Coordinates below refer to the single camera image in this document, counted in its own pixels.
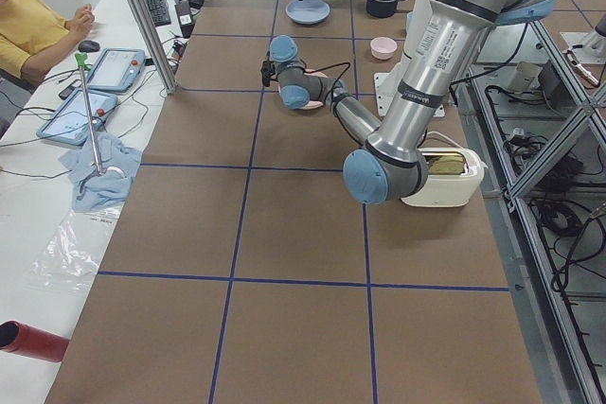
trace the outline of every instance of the keyboard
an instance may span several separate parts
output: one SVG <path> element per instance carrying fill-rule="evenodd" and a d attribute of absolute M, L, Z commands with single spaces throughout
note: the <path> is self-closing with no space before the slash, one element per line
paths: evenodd
<path fill-rule="evenodd" d="M 167 0 L 145 0 L 155 26 L 170 24 L 169 6 Z"/>

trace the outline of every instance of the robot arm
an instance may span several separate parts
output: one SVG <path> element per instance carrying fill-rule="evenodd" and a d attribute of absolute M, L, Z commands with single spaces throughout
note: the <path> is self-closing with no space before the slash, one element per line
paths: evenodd
<path fill-rule="evenodd" d="M 363 146 L 344 164 L 351 195 L 381 203 L 418 192 L 427 180 L 419 140 L 479 34 L 488 26 L 541 19 L 555 0 L 431 0 L 433 14 L 408 65 L 383 123 L 334 79 L 304 74 L 296 45 L 276 37 L 270 55 L 287 107 L 310 99 L 330 106 L 345 129 Z"/>

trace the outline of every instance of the towel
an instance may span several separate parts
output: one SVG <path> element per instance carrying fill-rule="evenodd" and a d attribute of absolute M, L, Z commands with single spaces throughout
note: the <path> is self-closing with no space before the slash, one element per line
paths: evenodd
<path fill-rule="evenodd" d="M 124 202 L 141 164 L 141 151 L 124 147 L 117 137 L 99 132 L 97 139 L 105 170 L 102 175 L 90 177 L 97 171 L 90 135 L 81 149 L 70 150 L 59 158 L 69 169 L 69 180 L 74 184 L 72 208 L 76 212 L 100 210 Z"/>

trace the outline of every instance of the pink bowl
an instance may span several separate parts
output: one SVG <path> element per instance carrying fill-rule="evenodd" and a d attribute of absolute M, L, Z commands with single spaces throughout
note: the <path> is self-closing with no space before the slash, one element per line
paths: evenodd
<path fill-rule="evenodd" d="M 386 61 L 391 59 L 398 49 L 398 44 L 387 37 L 377 37 L 370 42 L 370 52 L 375 59 Z"/>

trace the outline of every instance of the plastic bag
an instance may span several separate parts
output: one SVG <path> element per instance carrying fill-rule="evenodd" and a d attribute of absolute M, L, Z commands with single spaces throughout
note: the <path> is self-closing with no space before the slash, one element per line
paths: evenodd
<path fill-rule="evenodd" d="M 96 212 L 70 210 L 26 273 L 27 283 L 44 290 L 86 296 L 109 244 L 122 205 Z"/>

